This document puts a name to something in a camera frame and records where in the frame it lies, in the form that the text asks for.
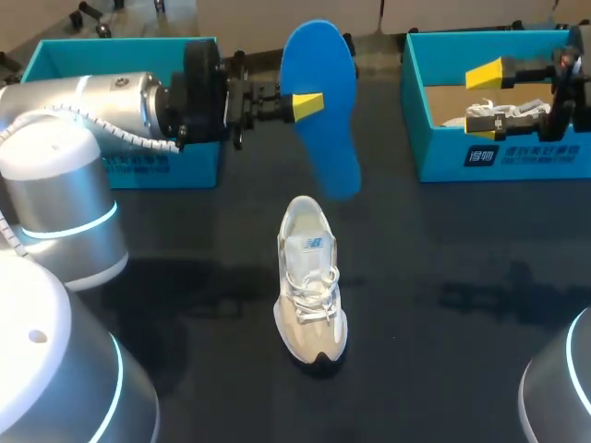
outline shoe sole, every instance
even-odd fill
[[[285,344],[285,347],[287,348],[287,350],[289,351],[289,353],[301,364],[303,365],[314,365],[316,362],[314,363],[308,363],[303,361],[301,358],[299,358],[297,356],[297,354],[294,352],[294,350],[292,349],[292,347],[289,344],[289,341],[285,338],[285,332],[283,330],[283,322],[281,320],[281,313],[279,311],[279,300],[280,298],[277,299],[277,301],[275,302],[275,305],[273,306],[273,315],[275,316],[275,325],[277,325],[277,329],[279,330],[279,335],[281,335],[281,338],[283,340],[283,343]],[[339,353],[339,355],[337,356],[336,360],[331,360],[332,363],[338,363],[339,359],[343,356],[344,350],[347,347],[347,339],[349,336],[349,328],[347,326],[347,315],[345,314],[344,311],[342,311],[343,313],[343,334],[344,334],[344,346],[343,349],[341,350],[341,353]]]

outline shoe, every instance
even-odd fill
[[[277,236],[281,292],[273,309],[289,352],[305,365],[339,361],[347,342],[336,240],[310,197],[289,204]]]

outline robotic arm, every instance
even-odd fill
[[[340,56],[348,59],[344,75],[355,85],[350,47],[330,23],[315,25],[315,32],[320,26],[329,32],[328,40],[336,39]],[[153,74],[138,72],[0,90],[0,174],[21,223],[9,226],[0,212],[0,255],[32,259],[73,291],[101,285],[125,267],[128,257],[102,166],[104,153],[144,149],[182,155],[187,145],[227,138],[240,149],[244,132],[257,120],[297,126],[312,115],[331,113],[324,110],[322,90],[282,93],[276,83],[250,81],[244,54],[225,64],[214,40],[188,43],[183,68],[172,75],[169,88]],[[330,100],[329,108],[339,107]],[[325,136],[316,137],[322,149],[330,141]]]
[[[551,79],[553,103],[549,114],[520,117],[466,117],[465,132],[495,140],[537,133],[540,141],[559,141],[567,127],[591,132],[591,25],[573,27],[565,47],[553,52],[551,62],[501,57],[468,71],[466,87],[508,89],[516,83]]]

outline white cable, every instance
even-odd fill
[[[14,136],[20,129],[25,126],[31,125],[43,118],[47,117],[55,117],[55,118],[67,118],[67,114],[72,116],[79,116],[82,117],[85,121],[98,126],[100,129],[112,134],[116,138],[121,138],[122,140],[126,141],[130,145],[138,148],[143,148],[147,150],[159,150],[165,151],[170,153],[179,153],[180,150],[175,145],[173,141],[168,140],[154,140],[145,137],[135,136],[127,131],[124,131],[120,127],[115,125],[111,125],[110,123],[102,120],[102,118],[98,118],[90,113],[82,111],[79,108],[75,108],[71,105],[66,104],[59,104],[53,106],[45,106],[44,109],[36,110],[36,111],[29,111],[24,114],[19,115],[12,125],[10,125],[7,129],[0,132],[0,146],[7,141],[10,137]],[[18,256],[24,257],[34,261],[34,258],[25,246],[18,240],[18,237],[15,235],[15,232],[10,227],[8,222],[6,221],[6,217],[4,213],[0,210],[0,234],[5,238],[8,244],[14,249]]]

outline shoe logo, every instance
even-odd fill
[[[304,246],[305,249],[317,249],[319,247],[322,247],[322,238],[308,238],[306,246]]]

